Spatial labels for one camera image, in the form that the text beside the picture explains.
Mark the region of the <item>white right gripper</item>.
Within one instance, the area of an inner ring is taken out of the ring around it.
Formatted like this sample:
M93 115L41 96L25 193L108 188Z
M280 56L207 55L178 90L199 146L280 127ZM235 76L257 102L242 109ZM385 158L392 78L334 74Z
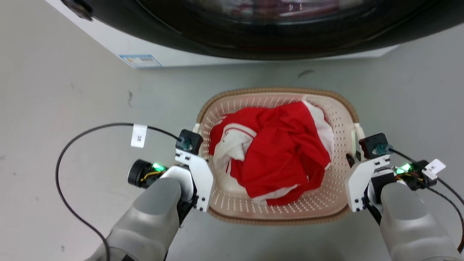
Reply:
M381 202L377 199L380 192L375 192L371 179L381 175L391 174L389 168L390 155L384 155L375 159L364 159L357 162L358 153L346 154L346 159L350 170L348 178L345 180L348 206L352 212L363 210L363 200L369 199L373 206L380 206Z

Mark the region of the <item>beige perforated plastic laundry basket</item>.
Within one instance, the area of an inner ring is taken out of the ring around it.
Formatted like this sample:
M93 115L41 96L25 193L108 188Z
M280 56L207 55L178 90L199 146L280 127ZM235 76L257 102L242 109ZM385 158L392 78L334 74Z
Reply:
M212 170L215 185L208 213L221 221L255 226L293 226L329 223L351 212L345 190L350 166L347 154L355 156L357 141L364 138L358 112L342 95L327 90L296 87L261 87L224 91L209 99L196 119L193 132L203 138L199 155L208 160L210 132L225 114L247 107L272 108L306 99L324 111L335 136L335 154L320 188L305 192L284 206L255 204L235 179Z

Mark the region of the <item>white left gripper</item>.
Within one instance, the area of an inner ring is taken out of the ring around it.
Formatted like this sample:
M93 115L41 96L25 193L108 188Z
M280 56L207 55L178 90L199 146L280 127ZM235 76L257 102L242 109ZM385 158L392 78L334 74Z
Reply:
M182 150L176 150L175 160L189 167L198 196L196 207L201 212L207 212L215 185L208 163L202 157Z

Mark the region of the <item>white front-load washing machine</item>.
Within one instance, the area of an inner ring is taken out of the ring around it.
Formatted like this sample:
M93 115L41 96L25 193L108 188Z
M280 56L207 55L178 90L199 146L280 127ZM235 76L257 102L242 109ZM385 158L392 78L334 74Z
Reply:
M84 0L128 35L219 58L290 61L371 51L464 24L464 0Z

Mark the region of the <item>blue white label sticker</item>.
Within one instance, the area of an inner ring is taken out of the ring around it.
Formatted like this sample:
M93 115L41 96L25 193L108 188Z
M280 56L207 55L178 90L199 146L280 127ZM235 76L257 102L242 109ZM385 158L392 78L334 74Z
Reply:
M163 67L153 55L119 55L119 57L129 64L131 67L136 69L149 69Z

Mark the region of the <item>white washing machine body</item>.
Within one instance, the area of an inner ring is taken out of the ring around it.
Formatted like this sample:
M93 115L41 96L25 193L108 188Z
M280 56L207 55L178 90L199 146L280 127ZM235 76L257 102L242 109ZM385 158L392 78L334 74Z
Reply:
M253 63L253 61L198 55L159 46L155 43L150 43L128 35L97 19L86 21L78 18L71 10L63 5L61 0L45 1L118 58L120 58L119 55L151 54L163 67L220 66Z

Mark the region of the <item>black door latch knob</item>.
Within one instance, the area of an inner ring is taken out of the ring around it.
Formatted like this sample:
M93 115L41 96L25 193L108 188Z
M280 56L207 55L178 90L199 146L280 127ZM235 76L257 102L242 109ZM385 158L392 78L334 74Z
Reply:
M79 18L93 20L93 9L84 0L61 0L61 2Z

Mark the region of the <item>red and white garment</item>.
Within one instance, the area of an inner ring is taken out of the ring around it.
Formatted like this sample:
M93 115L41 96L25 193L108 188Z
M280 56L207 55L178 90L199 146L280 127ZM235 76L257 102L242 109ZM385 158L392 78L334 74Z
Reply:
M208 153L254 203L285 205L320 187L335 139L323 109L304 98L220 117L210 130Z

